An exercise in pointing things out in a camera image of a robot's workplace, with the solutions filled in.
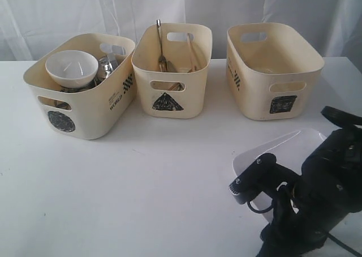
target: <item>storage bin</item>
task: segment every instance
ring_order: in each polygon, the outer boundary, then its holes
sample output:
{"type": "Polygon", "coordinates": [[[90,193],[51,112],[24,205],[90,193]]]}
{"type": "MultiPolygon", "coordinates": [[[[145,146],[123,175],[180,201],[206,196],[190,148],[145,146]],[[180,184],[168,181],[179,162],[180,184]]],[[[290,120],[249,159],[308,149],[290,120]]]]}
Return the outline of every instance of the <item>storage bin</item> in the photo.
{"type": "Polygon", "coordinates": [[[323,58],[287,25],[245,24],[227,32],[227,80],[250,119],[299,115],[323,66],[323,58]]]}
{"type": "Polygon", "coordinates": [[[137,94],[131,63],[135,43],[125,37],[89,33],[73,37],[37,61],[24,74],[50,127],[82,139],[105,135],[137,94]],[[76,93],[61,92],[62,87],[52,80],[45,62],[55,52],[82,50],[97,59],[106,55],[100,46],[119,46],[125,55],[116,55],[120,65],[98,86],[76,93]]]}
{"type": "Polygon", "coordinates": [[[160,43],[157,26],[143,34],[132,56],[133,69],[143,110],[155,117],[192,118],[202,111],[206,79],[212,51],[212,33],[197,24],[161,24],[163,54],[178,69],[160,72],[158,57],[160,43]],[[190,72],[190,53],[187,41],[170,41],[168,34],[190,33],[192,47],[201,67],[190,72]],[[182,91],[169,91],[167,87],[181,83],[182,91]]]}

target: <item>white backdrop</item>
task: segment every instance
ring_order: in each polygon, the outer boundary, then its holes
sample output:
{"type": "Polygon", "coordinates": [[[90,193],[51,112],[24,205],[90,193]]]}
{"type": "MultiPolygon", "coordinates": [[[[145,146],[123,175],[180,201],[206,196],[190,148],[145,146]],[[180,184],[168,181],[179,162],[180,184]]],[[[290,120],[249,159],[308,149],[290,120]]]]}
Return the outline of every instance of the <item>white backdrop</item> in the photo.
{"type": "Polygon", "coordinates": [[[323,56],[347,56],[362,71],[362,0],[0,0],[0,60],[36,60],[87,32],[137,42],[158,18],[207,25],[213,58],[226,56],[233,25],[286,23],[323,56]]]}

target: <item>black square label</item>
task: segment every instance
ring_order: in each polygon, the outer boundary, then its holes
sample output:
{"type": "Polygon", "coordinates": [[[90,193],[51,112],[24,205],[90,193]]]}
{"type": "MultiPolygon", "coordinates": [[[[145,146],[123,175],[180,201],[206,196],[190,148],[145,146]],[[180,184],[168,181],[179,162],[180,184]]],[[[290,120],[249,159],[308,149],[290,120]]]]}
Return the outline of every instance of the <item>black square label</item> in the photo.
{"type": "Polygon", "coordinates": [[[287,113],[292,110],[293,104],[297,96],[275,97],[270,104],[270,113],[287,113]]]}

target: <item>tabletop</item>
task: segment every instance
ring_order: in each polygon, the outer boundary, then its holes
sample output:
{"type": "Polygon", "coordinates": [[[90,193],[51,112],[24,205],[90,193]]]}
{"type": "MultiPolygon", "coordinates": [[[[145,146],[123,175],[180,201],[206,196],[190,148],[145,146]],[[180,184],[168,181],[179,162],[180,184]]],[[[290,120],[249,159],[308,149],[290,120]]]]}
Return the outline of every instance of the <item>tabletop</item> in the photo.
{"type": "MultiPolygon", "coordinates": [[[[1,255],[255,256],[267,222],[229,193],[232,160],[300,128],[329,135],[336,127],[320,114],[325,105],[362,115],[361,73],[344,57],[325,62],[297,118],[244,117],[226,61],[214,59],[199,116],[151,117],[137,98],[96,140],[48,127],[22,78],[34,62],[0,62],[1,255]]],[[[360,218],[349,215],[333,233],[361,251],[360,218]]],[[[332,242],[311,256],[326,252],[347,256],[332,242]]]]}

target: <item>white dish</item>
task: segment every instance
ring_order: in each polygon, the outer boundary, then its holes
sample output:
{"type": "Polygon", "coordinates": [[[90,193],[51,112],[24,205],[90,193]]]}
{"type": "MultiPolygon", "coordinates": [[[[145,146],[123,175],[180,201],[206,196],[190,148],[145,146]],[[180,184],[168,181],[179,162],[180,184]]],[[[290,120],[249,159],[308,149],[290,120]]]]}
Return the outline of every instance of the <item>white dish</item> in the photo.
{"type": "Polygon", "coordinates": [[[64,50],[51,55],[45,63],[51,78],[67,88],[80,88],[89,84],[98,71],[97,59],[80,50],[64,50]]]}
{"type": "MultiPolygon", "coordinates": [[[[276,155],[277,163],[301,175],[302,163],[325,139],[319,131],[311,128],[295,131],[236,156],[232,167],[236,176],[239,176],[256,158],[269,152],[276,155]]],[[[271,200],[266,194],[261,193],[253,203],[257,209],[265,209],[270,206],[271,200]]],[[[271,222],[273,210],[263,215],[271,222]]]]}

